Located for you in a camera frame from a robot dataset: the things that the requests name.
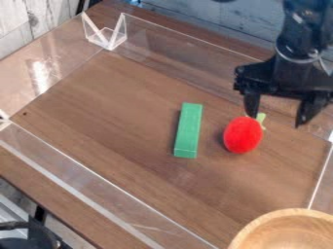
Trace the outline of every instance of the red toy apple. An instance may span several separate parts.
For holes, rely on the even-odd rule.
[[[262,141],[262,121],[265,114],[258,114],[258,119],[249,117],[236,118],[224,132],[224,144],[226,149],[244,154],[253,151]]]

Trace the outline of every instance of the robotic arm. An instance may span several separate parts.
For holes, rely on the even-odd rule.
[[[245,95],[253,118],[262,94],[300,99],[298,126],[333,102],[333,77],[321,59],[333,45],[333,0],[284,0],[284,10],[276,55],[266,62],[236,68],[234,89]]]

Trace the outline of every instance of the wooden tabletop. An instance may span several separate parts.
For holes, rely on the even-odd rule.
[[[265,51],[230,38],[117,1],[94,7],[90,15],[105,26],[103,21],[110,23],[119,11],[197,33],[241,53],[266,56]],[[240,63],[229,53],[225,59]],[[232,77],[230,71],[221,79],[229,86]],[[226,248],[260,215],[307,207],[329,143],[289,126],[288,110],[268,108],[258,149],[244,156],[228,153],[221,145],[222,130],[244,115],[244,107],[240,101],[224,98],[225,94],[212,94],[173,78],[166,70],[157,71],[118,53],[102,51],[12,120],[212,244]],[[205,106],[196,160],[177,159],[171,154],[182,102]],[[18,158],[0,152],[2,176],[94,245],[147,247]]]

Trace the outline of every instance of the wooden bowl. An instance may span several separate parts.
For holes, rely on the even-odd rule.
[[[229,249],[332,249],[333,216],[286,209],[265,214],[236,236]]]

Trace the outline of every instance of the green rectangular block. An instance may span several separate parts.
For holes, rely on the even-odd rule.
[[[175,157],[194,159],[198,154],[204,106],[183,103],[173,154]]]

